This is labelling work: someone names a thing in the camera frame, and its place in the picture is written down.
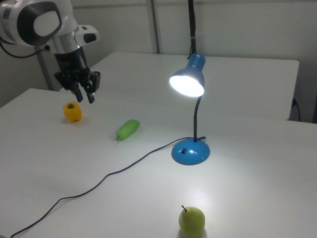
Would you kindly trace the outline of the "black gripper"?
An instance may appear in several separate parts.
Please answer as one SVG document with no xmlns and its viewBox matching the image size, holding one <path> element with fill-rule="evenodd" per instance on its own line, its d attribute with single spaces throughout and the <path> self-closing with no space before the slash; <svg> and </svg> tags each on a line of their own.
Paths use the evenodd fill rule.
<svg viewBox="0 0 317 238">
<path fill-rule="evenodd" d="M 101 73 L 89 69 L 83 48 L 54 56 L 59 66 L 59 71 L 54 74 L 58 82 L 65 90 L 72 91 L 78 102 L 83 100 L 78 86 L 80 84 L 86 91 L 89 103 L 92 104 L 95 101 L 94 93 L 100 85 Z"/>
</svg>

